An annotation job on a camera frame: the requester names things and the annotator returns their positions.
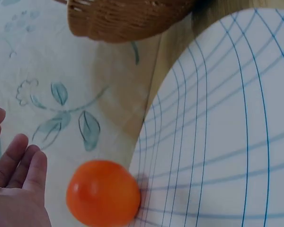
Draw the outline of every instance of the orange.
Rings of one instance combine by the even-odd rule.
[[[75,172],[66,203],[73,216],[90,227],[119,227],[131,222],[140,205],[136,180],[121,165],[89,161]]]

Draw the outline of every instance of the open hand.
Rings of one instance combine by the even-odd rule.
[[[4,118],[0,109],[0,123]],[[44,207],[46,171],[45,154],[17,135],[0,159],[0,227],[51,227]]]

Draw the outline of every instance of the wicker basket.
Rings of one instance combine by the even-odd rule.
[[[159,34],[184,18],[196,0],[68,0],[76,36],[120,43]]]

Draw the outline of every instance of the white plate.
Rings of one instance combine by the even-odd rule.
[[[284,11],[218,21],[183,52],[143,125],[131,226],[284,226]]]

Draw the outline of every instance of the hand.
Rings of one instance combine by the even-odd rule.
[[[4,118],[0,109],[0,123]],[[51,227],[44,207],[47,159],[37,146],[27,146],[19,134],[0,159],[0,227]]]

